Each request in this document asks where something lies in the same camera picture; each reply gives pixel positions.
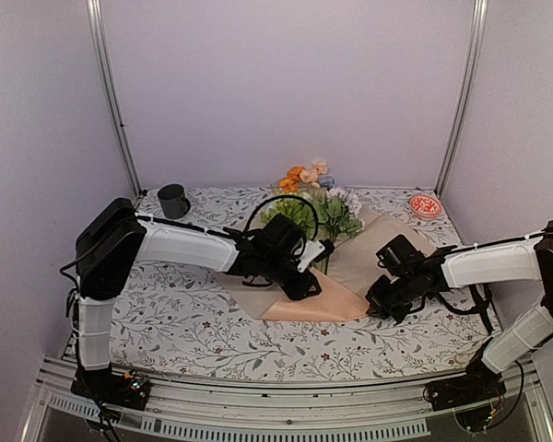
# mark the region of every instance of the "beige paper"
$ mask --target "beige paper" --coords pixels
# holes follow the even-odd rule
[[[336,245],[330,257],[328,275],[316,269],[322,293],[301,301],[291,301],[278,286],[267,288],[246,287],[241,278],[217,273],[219,283],[238,305],[252,318],[284,321],[356,320],[366,316],[369,303],[367,290],[383,274],[375,252],[397,235],[404,235],[424,254],[435,248],[410,227],[386,215],[377,216],[370,209],[361,212],[367,223],[365,230],[353,239]]]
[[[387,215],[378,216],[357,237],[341,244],[330,257],[328,276],[349,289],[365,297],[369,287],[380,276],[389,273],[379,267],[375,253],[397,235],[404,235],[416,249],[425,255],[436,250],[416,231],[401,221]]]
[[[298,320],[337,322],[363,318],[369,303],[347,288],[312,269],[322,293],[301,301],[291,301],[278,285],[267,288],[246,287],[241,278],[216,274],[219,283],[252,318],[258,320]]]

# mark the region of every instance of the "mug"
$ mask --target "mug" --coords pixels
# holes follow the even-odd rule
[[[182,218],[191,208],[191,202],[184,194],[180,184],[168,184],[158,191],[159,204],[168,219]]]

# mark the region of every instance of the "white wall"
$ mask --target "white wall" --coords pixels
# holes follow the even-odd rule
[[[445,205],[466,240],[533,231],[553,218],[553,0],[489,2],[471,106]],[[505,323],[540,284],[500,287]],[[534,356],[553,412],[553,341]]]
[[[86,2],[0,1],[0,442],[12,442],[44,353],[68,333],[77,234],[128,195]]]
[[[268,184],[327,159],[345,184],[434,186],[471,0],[108,0],[146,188]]]

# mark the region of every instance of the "patterned table surface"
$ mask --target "patterned table surface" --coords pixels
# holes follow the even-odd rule
[[[356,189],[360,200],[392,215],[436,246],[459,238],[446,215],[415,218],[409,198],[419,191]],[[192,189],[184,222],[235,226],[269,189]],[[155,192],[139,209],[163,216]],[[458,308],[473,306],[468,291],[446,294]],[[493,310],[489,317],[498,330]],[[347,323],[251,319],[202,268],[139,262],[117,298],[113,363],[198,377],[264,381],[381,379],[421,375],[466,365],[488,336],[478,315],[454,316],[436,301],[400,325],[365,318]]]

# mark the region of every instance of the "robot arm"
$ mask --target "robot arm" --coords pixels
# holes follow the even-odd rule
[[[134,262],[177,262],[236,276],[261,276],[279,285],[290,299],[300,300],[321,292],[308,267],[333,249],[329,241],[307,240],[282,215],[262,229],[215,231],[136,214],[129,200],[115,200],[76,241],[79,294],[74,316],[79,364],[73,392],[98,394],[102,401],[131,408],[145,407],[146,382],[128,388],[127,382],[112,374],[109,355],[114,299]]]
[[[553,336],[553,221],[541,232],[425,257],[404,237],[377,252],[394,280],[382,276],[367,299],[380,316],[403,320],[418,297],[467,285],[527,279],[542,281],[544,295],[514,324],[477,351],[458,378],[434,381],[427,393],[434,410],[453,408],[503,394],[501,373]]]

